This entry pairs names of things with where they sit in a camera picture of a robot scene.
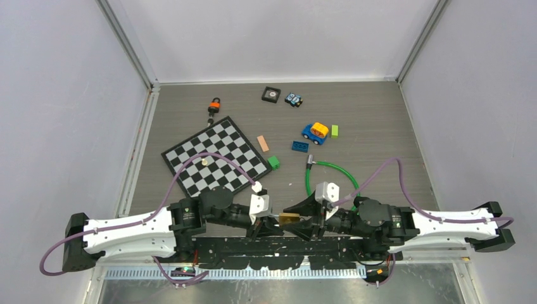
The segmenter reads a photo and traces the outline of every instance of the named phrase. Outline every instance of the white wall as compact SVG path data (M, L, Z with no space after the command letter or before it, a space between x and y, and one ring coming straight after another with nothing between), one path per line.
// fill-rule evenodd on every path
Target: white wall
M94 1L3 1L0 45L0 303L81 303L89 272L39 260L113 217L147 91Z
M118 1L160 82L395 78L436 3Z
M517 244L473 254L486 303L535 303L537 2L452 1L403 83L440 207L488 200Z

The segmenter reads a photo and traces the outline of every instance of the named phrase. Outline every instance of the blue lego brick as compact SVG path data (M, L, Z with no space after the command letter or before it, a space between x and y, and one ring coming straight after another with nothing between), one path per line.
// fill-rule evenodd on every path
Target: blue lego brick
M308 153L308 148L309 147L310 147L310 144L308 144L306 142L293 141L293 145L291 146L291 150Z

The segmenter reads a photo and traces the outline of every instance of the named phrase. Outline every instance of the white bracket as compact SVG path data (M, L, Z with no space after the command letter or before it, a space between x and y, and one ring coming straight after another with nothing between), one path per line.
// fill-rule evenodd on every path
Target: white bracket
M494 217L486 208L479 208L461 212L436 212L426 211L432 216L443 220L480 220ZM465 238L486 240L497 237L496 222L474 223L474 224L454 224L431 220L419 212L412 214L414 226L420 229L420 233L409 239L401 246L392 246L390 253L401 250L412 250L417 248L455 248L467 247L469 244Z
M272 212L272 206L270 204L269 196L252 194L250 198L250 220L255 223L257 217L267 217Z
M111 220L88 220L84 231L139 222L150 215L150 213L145 213ZM105 251L105 256L99 261L150 255L170 257L175 253L174 247L177 246L174 232L170 231L170 225L172 225L172 214L163 209L153 220L143 224L85 235L83 240L87 242L87 246L84 249L90 254Z
M333 182L321 182L315 188L315 200L322 203L324 200L335 203L339 200L339 186ZM325 220L331 218L339 210L339 206L332 208L326 213Z
M260 182L255 182L255 185L252 186L252 190L255 193L259 193L261 190L263 190L263 186Z

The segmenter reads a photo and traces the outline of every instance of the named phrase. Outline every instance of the yellow green block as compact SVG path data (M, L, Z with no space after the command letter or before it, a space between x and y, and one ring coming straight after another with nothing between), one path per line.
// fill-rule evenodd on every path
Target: yellow green block
M331 137L338 138L338 131L339 131L338 125L332 125Z

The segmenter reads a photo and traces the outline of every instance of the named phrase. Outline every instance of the yellow toy car roof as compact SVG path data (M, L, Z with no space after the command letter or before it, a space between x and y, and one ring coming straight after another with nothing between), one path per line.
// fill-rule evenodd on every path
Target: yellow toy car roof
M320 122L315 122L312 126L312 133L320 138L325 138L325 136L328 134L328 127Z

